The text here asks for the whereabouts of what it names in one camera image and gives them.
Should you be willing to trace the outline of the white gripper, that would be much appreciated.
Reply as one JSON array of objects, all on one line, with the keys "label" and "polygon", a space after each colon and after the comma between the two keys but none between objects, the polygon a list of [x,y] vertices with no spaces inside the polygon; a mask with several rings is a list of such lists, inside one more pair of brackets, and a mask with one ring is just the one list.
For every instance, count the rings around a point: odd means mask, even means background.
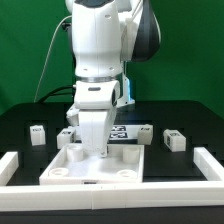
[{"label": "white gripper", "polygon": [[[116,118],[116,104],[120,96],[117,80],[90,83],[77,81],[74,104],[67,112],[72,126],[79,125],[83,132],[95,128],[111,128]],[[107,157],[107,142],[82,141],[83,149],[90,153]]]}]

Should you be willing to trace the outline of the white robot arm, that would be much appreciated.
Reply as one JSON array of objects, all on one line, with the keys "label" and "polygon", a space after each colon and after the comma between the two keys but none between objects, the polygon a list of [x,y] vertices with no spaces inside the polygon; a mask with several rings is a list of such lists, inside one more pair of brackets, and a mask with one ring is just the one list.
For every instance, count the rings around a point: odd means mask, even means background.
[{"label": "white robot arm", "polygon": [[65,0],[71,13],[76,93],[82,146],[102,157],[121,97],[125,62],[146,61],[161,34],[150,0]]}]

